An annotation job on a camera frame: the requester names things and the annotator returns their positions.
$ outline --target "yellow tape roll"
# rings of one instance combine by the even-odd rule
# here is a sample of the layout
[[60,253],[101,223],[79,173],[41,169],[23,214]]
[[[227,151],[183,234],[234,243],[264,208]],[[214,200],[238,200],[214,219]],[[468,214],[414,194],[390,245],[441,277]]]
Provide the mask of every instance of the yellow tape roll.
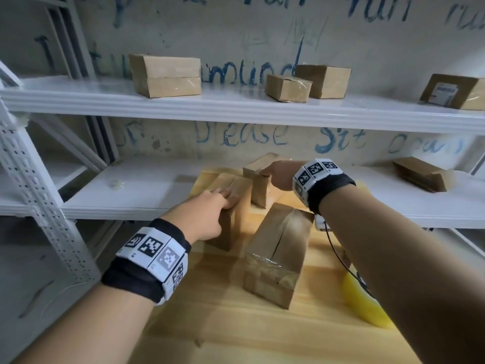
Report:
[[[357,270],[353,265],[349,269],[354,275],[357,275]],[[395,328],[379,302],[369,295],[355,277],[348,272],[343,279],[342,293],[349,307],[366,322],[380,328]]]

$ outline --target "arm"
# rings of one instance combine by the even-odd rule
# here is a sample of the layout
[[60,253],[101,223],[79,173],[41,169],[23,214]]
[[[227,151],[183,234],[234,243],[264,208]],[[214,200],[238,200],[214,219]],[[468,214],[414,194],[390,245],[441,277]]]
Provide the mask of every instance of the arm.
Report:
[[[177,226],[185,239],[193,244],[221,233],[218,222],[221,209],[230,208],[235,201],[229,191],[205,191],[171,209],[161,218]],[[125,363],[153,307],[154,302],[150,299],[100,283],[14,363]]]
[[[263,174],[289,190],[303,164],[274,163]],[[325,196],[319,211],[421,361],[482,360],[484,276],[457,260],[432,233],[353,185]]]

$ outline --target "black cable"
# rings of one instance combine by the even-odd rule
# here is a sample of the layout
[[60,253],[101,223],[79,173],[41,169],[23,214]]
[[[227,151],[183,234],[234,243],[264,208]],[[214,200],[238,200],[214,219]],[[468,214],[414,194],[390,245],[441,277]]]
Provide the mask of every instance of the black cable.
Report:
[[348,267],[345,265],[345,263],[343,263],[343,260],[340,258],[340,256],[338,255],[338,253],[336,252],[336,250],[335,250],[335,248],[334,248],[334,246],[333,246],[333,244],[332,244],[332,240],[330,240],[330,234],[328,233],[327,222],[326,222],[326,221],[324,221],[324,224],[325,224],[325,232],[327,233],[328,242],[330,243],[330,246],[332,247],[332,249],[333,249],[333,251],[334,251],[334,253],[335,253],[336,257],[338,258],[338,260],[340,261],[340,263],[342,263],[342,266],[344,266],[344,267],[345,267],[345,269],[346,269],[346,270],[347,270],[347,271],[348,271],[348,272],[349,272],[349,273],[350,273],[352,276],[354,276],[354,278],[355,278],[355,279],[356,279],[356,280],[357,280],[357,281],[358,281],[358,282],[359,282],[359,283],[362,285],[362,287],[363,287],[365,290],[369,291],[369,288],[368,288],[368,287],[367,287],[367,285],[364,283],[364,281],[362,281],[362,280],[361,280],[359,277],[357,277],[356,275],[354,275],[354,273],[353,273],[353,272],[352,272],[350,269],[348,269]]

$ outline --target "hand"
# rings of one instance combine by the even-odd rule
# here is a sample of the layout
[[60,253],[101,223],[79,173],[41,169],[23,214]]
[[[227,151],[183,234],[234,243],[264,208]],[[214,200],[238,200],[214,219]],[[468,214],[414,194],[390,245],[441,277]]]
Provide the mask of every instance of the hand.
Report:
[[284,191],[292,190],[293,176],[307,161],[274,161],[260,175],[271,176],[271,183]]
[[193,244],[197,240],[208,240],[221,233],[219,214],[221,209],[234,205],[230,189],[204,190],[201,194],[173,207],[160,218],[177,226],[185,239]]

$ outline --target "white wall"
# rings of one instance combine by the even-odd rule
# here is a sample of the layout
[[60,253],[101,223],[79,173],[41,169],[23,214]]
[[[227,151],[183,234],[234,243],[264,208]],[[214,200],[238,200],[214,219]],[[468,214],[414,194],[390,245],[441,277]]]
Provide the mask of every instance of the white wall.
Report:
[[[16,67],[62,73],[45,12],[34,4],[0,0],[0,43],[8,41],[7,48],[0,48],[0,59]],[[290,74],[297,61],[327,63],[353,68],[349,92],[416,101],[432,73],[485,74],[485,0],[76,4],[100,75],[129,77],[129,53],[200,57],[203,79],[212,84],[261,85],[261,76],[264,81],[265,74],[281,73],[285,67]],[[24,20],[21,26],[14,23],[12,37],[7,25],[20,16]],[[49,39],[44,46],[34,41],[41,35]],[[123,118],[112,119],[112,126],[122,155],[250,160],[276,151],[293,158],[325,155],[355,165],[414,154],[437,165],[455,166],[469,155],[474,140],[463,135]]]

